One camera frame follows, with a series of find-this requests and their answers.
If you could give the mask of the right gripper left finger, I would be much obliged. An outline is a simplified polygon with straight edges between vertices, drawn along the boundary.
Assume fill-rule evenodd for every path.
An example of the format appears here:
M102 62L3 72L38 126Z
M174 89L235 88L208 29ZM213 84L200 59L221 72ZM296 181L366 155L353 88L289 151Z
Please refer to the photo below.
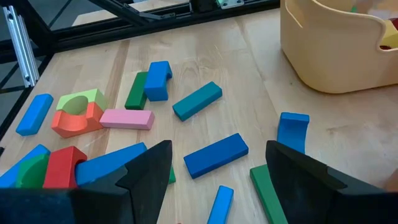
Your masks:
M72 193L74 224L156 224L172 163L163 140Z

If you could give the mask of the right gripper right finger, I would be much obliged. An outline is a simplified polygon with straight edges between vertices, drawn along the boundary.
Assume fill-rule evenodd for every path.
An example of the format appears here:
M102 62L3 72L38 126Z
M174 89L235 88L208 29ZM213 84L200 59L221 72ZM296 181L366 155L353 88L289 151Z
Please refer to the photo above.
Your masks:
M289 224L385 224L382 189L275 140L266 162Z

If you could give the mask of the blue arch block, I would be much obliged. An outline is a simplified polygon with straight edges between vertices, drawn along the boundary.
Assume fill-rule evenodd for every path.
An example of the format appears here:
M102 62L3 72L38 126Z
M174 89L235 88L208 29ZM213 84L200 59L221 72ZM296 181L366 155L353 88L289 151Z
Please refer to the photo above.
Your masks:
M172 78L168 61L152 62L147 73L144 93L150 101L167 101L167 80Z
M277 128L277 141L305 154L305 140L310 117L307 114L282 112Z

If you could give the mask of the pink rectangular block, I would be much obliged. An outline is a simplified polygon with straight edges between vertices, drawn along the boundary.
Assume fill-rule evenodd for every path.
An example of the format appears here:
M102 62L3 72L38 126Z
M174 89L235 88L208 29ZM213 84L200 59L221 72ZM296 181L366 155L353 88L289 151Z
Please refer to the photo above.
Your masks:
M154 120L149 110L106 109L99 122L106 128L150 130Z

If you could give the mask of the dark blue rectangular block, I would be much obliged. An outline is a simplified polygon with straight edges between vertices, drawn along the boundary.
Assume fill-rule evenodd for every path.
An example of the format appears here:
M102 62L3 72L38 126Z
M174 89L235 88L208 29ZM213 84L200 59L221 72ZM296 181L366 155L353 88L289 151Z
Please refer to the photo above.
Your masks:
M183 159L191 178L196 179L247 155L249 148L239 133L210 144Z

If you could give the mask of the red arch block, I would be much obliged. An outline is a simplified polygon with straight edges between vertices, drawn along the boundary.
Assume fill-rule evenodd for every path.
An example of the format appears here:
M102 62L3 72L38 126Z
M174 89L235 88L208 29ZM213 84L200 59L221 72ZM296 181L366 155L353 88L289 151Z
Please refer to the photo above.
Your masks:
M77 188L75 167L87 156L75 146L65 147L50 154L43 184L44 189Z

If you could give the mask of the teal rectangular block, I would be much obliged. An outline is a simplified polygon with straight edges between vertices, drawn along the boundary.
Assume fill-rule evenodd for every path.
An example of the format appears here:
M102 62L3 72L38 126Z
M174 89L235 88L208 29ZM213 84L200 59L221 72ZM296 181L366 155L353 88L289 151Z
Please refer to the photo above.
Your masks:
M185 121L194 114L222 97L222 89L214 82L209 82L197 91L188 95L173 105L173 110L181 121Z

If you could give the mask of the orange arch block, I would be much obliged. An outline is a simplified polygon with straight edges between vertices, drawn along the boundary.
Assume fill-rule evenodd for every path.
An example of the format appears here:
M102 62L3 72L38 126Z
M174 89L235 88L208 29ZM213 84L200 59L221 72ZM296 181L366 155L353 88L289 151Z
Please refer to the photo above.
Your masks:
M88 103L85 114L69 114L63 110L55 112L51 128L63 138L102 129L100 119L104 111L95 103Z

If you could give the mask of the light green arch block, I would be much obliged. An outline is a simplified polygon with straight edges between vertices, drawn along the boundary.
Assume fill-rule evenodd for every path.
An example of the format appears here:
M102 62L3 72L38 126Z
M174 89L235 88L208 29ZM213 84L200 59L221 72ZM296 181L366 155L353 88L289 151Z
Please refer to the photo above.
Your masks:
M95 88L61 96L56 110L78 115L88 109L88 103L96 103L102 111L104 111L108 105L102 92L98 88Z

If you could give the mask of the yellow arch block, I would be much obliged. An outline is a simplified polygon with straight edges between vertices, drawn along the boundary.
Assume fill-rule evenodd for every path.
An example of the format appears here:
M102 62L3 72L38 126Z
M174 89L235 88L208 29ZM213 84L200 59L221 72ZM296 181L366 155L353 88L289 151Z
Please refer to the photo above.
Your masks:
M398 48L398 17L385 20L386 31L382 38L380 48L394 49Z

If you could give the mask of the yellow plastic bin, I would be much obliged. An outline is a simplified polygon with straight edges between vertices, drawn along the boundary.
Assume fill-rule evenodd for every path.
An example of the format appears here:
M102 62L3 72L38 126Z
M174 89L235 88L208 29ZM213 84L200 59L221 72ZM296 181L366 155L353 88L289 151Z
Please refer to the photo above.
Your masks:
M324 93L398 84L398 48L386 23L352 12L355 0L280 0L280 44L299 78Z

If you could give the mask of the silver aluminium bracket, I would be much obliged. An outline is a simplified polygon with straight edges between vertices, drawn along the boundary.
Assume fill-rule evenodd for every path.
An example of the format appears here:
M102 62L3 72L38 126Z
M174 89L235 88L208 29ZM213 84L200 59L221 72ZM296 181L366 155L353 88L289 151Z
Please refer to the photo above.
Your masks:
M244 5L244 0L216 0L222 9L229 9Z
M18 15L13 6L4 6L2 9L21 68L24 85L25 87L34 87L39 80L39 72L24 19Z

